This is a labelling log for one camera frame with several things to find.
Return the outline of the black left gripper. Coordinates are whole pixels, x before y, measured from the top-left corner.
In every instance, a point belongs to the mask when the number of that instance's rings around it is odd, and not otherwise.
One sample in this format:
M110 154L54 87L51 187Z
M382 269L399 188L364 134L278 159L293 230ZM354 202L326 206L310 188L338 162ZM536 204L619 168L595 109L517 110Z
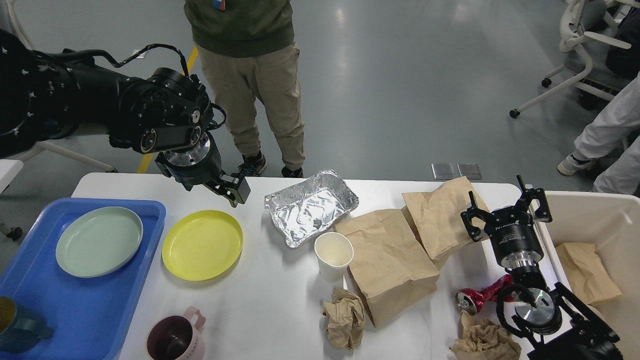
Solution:
M244 176L223 173L220 151L209 132L204 133L194 148L159 152L154 163L163 176L174 178L188 192L203 185L226 198L233 208L244 205L249 198L251 189Z

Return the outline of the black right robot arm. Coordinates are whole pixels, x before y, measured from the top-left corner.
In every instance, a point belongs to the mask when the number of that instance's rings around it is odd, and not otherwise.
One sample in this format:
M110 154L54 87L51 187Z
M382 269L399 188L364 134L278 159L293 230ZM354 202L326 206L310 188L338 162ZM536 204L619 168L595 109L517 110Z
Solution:
M469 191L469 206L461 213L471 240L489 239L494 259L512 280L497 292L500 325L531 343L530 360L621 360L619 335L566 285L548 287L534 230L535 223L553 221L546 192L516 178L521 194L514 205L487 211Z

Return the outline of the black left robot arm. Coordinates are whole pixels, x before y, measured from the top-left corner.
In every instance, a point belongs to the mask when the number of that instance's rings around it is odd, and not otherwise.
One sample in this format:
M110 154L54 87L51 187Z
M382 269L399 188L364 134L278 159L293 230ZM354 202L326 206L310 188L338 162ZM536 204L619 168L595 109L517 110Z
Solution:
M203 185L232 207L249 198L243 175L225 173L213 130L215 111L205 84L194 74L160 67L148 79L96 64L105 50L28 49L2 30L0 55L1 157L73 135L105 134L110 146L156 154L161 173L187 191Z

